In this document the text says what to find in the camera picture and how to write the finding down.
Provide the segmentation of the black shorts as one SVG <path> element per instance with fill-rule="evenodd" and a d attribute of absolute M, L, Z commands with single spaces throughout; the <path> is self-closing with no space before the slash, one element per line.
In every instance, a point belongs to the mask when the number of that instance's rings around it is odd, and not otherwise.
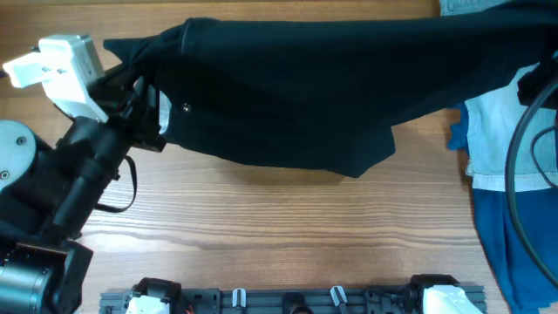
<path fill-rule="evenodd" d="M 190 18 L 104 47 L 158 71 L 171 103 L 168 142 L 246 165 L 356 178 L 394 153 L 393 126 L 501 88 L 549 58 L 557 4 L 391 21 Z"/>

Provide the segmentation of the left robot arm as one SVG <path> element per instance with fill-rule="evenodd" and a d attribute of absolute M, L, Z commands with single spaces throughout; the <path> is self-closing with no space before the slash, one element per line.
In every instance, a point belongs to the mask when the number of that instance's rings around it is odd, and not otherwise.
<path fill-rule="evenodd" d="M 108 120 L 75 117 L 51 147 L 25 124 L 1 123 L 1 311 L 72 313 L 92 251 L 77 242 L 131 147 L 159 152 L 161 69 L 119 65 L 92 86 Z"/>

